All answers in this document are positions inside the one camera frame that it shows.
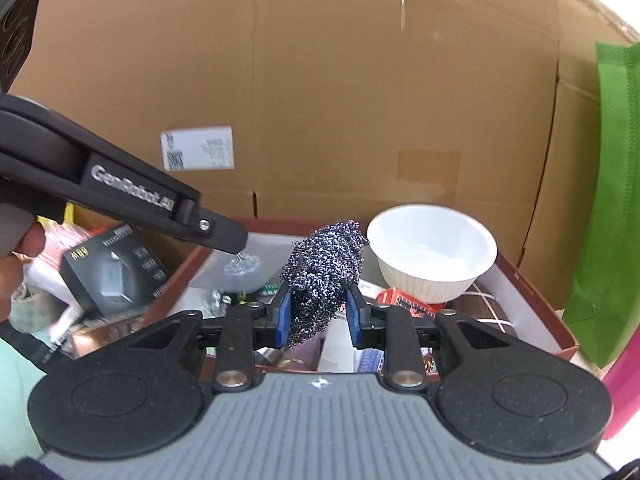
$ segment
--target white paper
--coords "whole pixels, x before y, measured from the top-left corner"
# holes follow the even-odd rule
[[[231,126],[169,130],[160,135],[165,171],[232,170]]]

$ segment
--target white plastic bowl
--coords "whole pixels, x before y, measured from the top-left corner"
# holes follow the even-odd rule
[[[367,238],[386,282],[425,303],[457,298],[497,255],[479,221],[436,205],[387,209],[371,221]]]

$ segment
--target human hand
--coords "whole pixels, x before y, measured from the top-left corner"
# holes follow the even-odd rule
[[[35,223],[24,235],[15,251],[26,256],[38,256],[44,249],[44,229]],[[10,254],[0,258],[0,322],[4,321],[11,312],[11,294],[22,283],[22,263]]]

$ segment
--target silver bolt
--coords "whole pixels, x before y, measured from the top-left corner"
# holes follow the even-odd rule
[[[243,386],[249,378],[238,370],[227,370],[226,372],[220,372],[216,377],[216,381],[223,386],[229,388],[237,388]]]
[[[422,376],[418,372],[413,370],[401,370],[396,372],[391,380],[398,386],[403,388],[413,388],[414,386],[420,386],[422,384]]]

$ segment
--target small red package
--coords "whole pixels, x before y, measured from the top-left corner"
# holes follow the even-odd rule
[[[423,303],[409,296],[396,286],[380,292],[376,299],[379,303],[402,306],[407,309],[413,317],[435,317],[436,312],[444,308],[443,303]]]

